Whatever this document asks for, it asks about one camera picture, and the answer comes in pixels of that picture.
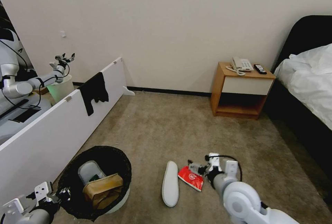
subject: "white shoe insole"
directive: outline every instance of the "white shoe insole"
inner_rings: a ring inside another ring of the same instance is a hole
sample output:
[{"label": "white shoe insole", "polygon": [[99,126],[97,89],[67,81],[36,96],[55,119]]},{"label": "white shoe insole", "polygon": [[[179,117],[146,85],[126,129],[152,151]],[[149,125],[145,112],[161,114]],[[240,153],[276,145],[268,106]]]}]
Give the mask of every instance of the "white shoe insole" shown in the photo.
[{"label": "white shoe insole", "polygon": [[174,207],[179,199],[178,168],[175,162],[168,161],[163,180],[162,197],[168,207]]}]

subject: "white duvet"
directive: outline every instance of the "white duvet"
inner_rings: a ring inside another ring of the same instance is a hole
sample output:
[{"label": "white duvet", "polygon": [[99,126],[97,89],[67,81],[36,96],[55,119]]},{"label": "white duvet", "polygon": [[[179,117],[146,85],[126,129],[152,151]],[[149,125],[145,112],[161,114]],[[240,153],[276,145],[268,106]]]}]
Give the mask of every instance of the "white duvet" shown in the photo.
[{"label": "white duvet", "polygon": [[289,92],[332,130],[332,73],[316,75],[311,66],[285,59],[274,72]]}]

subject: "nightstand drawer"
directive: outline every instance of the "nightstand drawer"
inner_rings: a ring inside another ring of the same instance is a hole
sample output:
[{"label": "nightstand drawer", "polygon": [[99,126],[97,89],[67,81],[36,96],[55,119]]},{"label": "nightstand drawer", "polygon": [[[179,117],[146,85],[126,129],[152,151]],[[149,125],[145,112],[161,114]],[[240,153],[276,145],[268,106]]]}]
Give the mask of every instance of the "nightstand drawer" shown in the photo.
[{"label": "nightstand drawer", "polygon": [[272,79],[225,77],[222,92],[267,95]]}]

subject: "white wall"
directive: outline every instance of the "white wall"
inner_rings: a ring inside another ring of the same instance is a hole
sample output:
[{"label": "white wall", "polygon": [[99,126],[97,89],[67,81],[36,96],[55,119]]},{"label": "white wall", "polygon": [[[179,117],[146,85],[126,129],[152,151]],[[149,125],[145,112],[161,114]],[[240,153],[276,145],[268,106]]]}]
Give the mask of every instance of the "white wall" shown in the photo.
[{"label": "white wall", "polygon": [[331,0],[1,1],[38,74],[75,52],[71,74],[84,82],[122,55],[129,86],[203,92],[218,61],[271,68],[299,18],[332,14]]}]

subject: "carpet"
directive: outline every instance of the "carpet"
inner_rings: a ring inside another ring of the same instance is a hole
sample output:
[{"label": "carpet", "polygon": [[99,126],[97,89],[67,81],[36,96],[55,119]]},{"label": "carpet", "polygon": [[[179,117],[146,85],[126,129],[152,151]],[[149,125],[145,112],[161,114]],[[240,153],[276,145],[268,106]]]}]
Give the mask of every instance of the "carpet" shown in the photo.
[{"label": "carpet", "polygon": [[[207,181],[202,192],[179,181],[179,201],[173,208],[161,197],[167,161],[180,169],[187,159],[205,163],[204,155],[210,152],[236,157],[243,181],[271,208],[301,224],[332,223],[331,212],[302,168],[306,164],[298,162],[294,144],[290,149],[288,143],[264,113],[258,120],[213,117],[209,98],[137,92],[120,98],[79,153],[110,145],[123,150],[132,164],[127,202],[96,224],[231,223]],[[61,209],[53,223],[91,222]]]}]

